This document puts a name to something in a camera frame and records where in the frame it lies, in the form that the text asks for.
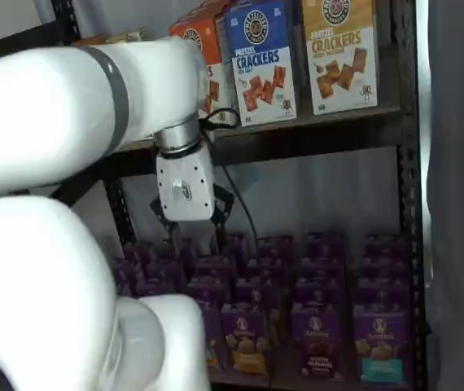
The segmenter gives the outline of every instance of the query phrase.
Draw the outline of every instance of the cracker box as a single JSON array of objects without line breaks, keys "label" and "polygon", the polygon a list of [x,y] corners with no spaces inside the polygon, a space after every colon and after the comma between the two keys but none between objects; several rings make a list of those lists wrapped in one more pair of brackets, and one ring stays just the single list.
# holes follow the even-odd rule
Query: cracker box
[{"label": "cracker box", "polygon": [[258,305],[225,304],[221,322],[236,371],[267,375],[269,334],[265,312]]},{"label": "cracker box", "polygon": [[296,118],[290,5],[236,2],[226,13],[226,28],[243,126]]},{"label": "cracker box", "polygon": [[339,311],[322,303],[294,303],[291,328],[301,348],[301,374],[342,379]]},{"label": "cracker box", "polygon": [[313,113],[377,105],[374,0],[303,0]]},{"label": "cracker box", "polygon": [[[237,108],[234,73],[226,38],[225,2],[210,2],[193,10],[187,18],[181,18],[169,29],[169,35],[177,35],[193,41],[202,51],[208,69],[208,91],[199,117],[206,117],[218,108]],[[220,113],[212,118],[215,122],[234,124],[234,114]]]}]

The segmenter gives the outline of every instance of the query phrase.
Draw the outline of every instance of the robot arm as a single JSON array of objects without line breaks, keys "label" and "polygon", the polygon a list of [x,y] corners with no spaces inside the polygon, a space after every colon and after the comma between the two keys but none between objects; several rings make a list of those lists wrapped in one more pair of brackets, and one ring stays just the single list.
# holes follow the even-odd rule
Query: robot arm
[{"label": "robot arm", "polygon": [[58,182],[154,134],[166,217],[209,219],[212,165],[196,116],[207,88],[201,54],[176,37],[0,59],[0,194]]},{"label": "robot arm", "polygon": [[[58,182],[155,135],[167,218],[214,207],[196,117],[201,54],[170,38],[0,59],[0,194]],[[0,367],[16,391],[207,391],[198,306],[118,299],[94,238],[64,205],[0,198]]]}]

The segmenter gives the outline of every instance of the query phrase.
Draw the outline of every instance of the pretzel crackers box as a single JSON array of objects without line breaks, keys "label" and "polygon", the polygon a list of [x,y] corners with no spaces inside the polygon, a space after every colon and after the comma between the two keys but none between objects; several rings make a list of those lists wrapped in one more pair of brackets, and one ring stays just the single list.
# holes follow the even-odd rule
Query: pretzel crackers box
[{"label": "pretzel crackers box", "polygon": [[226,28],[243,126],[296,118],[290,4],[240,0]]},{"label": "pretzel crackers box", "polygon": [[[194,9],[187,17],[179,19],[169,35],[177,35],[193,41],[202,51],[208,68],[208,91],[200,117],[206,117],[218,108],[237,108],[234,88],[234,71],[226,39],[225,17],[222,15],[225,2],[210,2]],[[214,122],[234,124],[231,113],[220,113]]]},{"label": "pretzel crackers box", "polygon": [[303,0],[313,113],[377,105],[374,0]]}]

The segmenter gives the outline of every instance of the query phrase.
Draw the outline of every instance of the box label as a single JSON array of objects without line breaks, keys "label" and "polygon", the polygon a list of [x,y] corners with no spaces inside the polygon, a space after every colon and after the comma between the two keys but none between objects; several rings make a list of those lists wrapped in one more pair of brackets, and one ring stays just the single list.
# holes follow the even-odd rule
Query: box label
[{"label": "box label", "polygon": [[377,105],[373,0],[303,0],[313,113]]},{"label": "box label", "polygon": [[243,125],[296,118],[284,2],[243,2],[226,15]]}]

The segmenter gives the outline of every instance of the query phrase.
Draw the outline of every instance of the box logo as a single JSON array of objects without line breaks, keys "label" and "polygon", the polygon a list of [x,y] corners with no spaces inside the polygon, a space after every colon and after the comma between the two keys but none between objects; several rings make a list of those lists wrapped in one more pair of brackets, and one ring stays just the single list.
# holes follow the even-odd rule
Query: box logo
[{"label": "box logo", "polygon": [[242,332],[245,332],[248,329],[248,323],[245,318],[238,318],[236,324],[238,325],[238,329]]},{"label": "box logo", "polygon": [[322,0],[322,14],[329,24],[343,23],[349,14],[350,0]]},{"label": "box logo", "polygon": [[247,40],[253,45],[259,45],[268,37],[268,19],[261,11],[250,11],[245,18],[244,30]]},{"label": "box logo", "polygon": [[384,334],[387,329],[387,324],[384,319],[376,319],[373,321],[373,329],[377,334]]},{"label": "box logo", "polygon": [[310,328],[315,332],[318,332],[322,328],[322,322],[320,318],[310,318]]},{"label": "box logo", "polygon": [[200,50],[201,50],[201,46],[203,46],[201,37],[199,36],[198,32],[194,29],[187,29],[185,33],[183,34],[183,39],[194,41]]}]

